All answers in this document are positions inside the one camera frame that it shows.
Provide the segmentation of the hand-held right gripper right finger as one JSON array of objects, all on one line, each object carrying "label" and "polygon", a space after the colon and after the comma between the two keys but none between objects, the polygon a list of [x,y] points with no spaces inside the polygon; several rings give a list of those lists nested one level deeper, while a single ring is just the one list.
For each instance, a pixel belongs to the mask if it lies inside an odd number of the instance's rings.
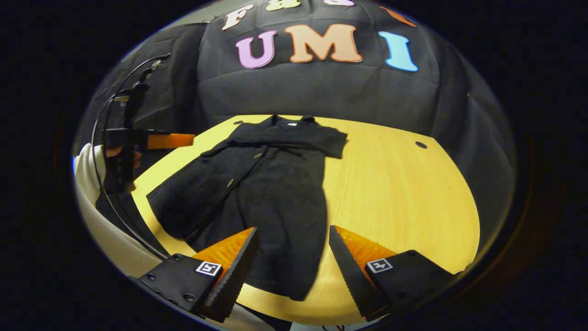
[{"label": "hand-held right gripper right finger", "polygon": [[340,226],[330,226],[329,246],[368,322],[403,316],[437,297],[456,278],[416,250],[395,253]]}]

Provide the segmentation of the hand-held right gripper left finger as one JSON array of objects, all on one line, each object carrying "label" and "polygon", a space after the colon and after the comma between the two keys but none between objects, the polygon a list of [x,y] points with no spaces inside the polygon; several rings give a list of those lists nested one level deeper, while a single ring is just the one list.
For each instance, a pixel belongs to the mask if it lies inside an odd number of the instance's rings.
[{"label": "hand-held right gripper left finger", "polygon": [[248,228],[192,256],[173,254],[138,278],[138,285],[190,314],[224,322],[233,310],[259,248]]}]

